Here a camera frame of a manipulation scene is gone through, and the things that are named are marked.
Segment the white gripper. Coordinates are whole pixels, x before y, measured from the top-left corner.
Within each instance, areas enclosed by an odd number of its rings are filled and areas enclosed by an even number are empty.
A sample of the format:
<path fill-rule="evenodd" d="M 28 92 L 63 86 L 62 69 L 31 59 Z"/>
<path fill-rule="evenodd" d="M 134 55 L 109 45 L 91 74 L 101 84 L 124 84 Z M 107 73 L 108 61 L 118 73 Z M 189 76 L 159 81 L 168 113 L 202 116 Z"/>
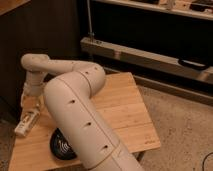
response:
<path fill-rule="evenodd" d="M 26 72 L 26 80 L 23 86 L 23 94 L 26 96 L 35 96 L 38 97 L 36 99 L 36 107 L 39 110 L 44 108 L 44 99 L 42 96 L 43 87 L 44 87 L 44 78 L 45 74 L 43 72 Z M 26 106 L 27 97 L 21 97 L 20 105 L 21 107 Z"/>

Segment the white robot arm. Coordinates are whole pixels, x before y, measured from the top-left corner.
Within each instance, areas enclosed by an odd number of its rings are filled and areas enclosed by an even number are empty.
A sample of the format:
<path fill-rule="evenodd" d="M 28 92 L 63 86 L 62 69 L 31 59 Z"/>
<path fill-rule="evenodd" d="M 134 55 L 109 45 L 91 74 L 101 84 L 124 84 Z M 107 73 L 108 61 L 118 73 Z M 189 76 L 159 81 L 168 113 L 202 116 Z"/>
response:
<path fill-rule="evenodd" d="M 91 102 L 105 84 L 99 64 L 45 54 L 25 54 L 21 64 L 27 70 L 24 93 L 44 97 L 56 126 L 88 171 L 144 171 Z"/>

